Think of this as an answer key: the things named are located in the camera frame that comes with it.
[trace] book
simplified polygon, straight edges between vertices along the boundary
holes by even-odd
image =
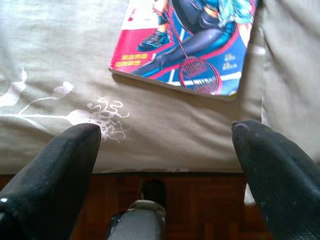
[[[257,0],[130,0],[112,73],[230,99],[239,88]]]

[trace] parquet floor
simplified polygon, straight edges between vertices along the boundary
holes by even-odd
[[[272,239],[258,209],[244,207],[244,177],[157,178],[167,188],[167,240]],[[0,176],[1,189],[9,179]],[[140,181],[140,176],[92,176],[72,240],[103,240],[110,218],[137,199]]]

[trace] manga cover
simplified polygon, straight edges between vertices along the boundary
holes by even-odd
[[[110,70],[194,94],[237,93],[257,0],[130,0]]]

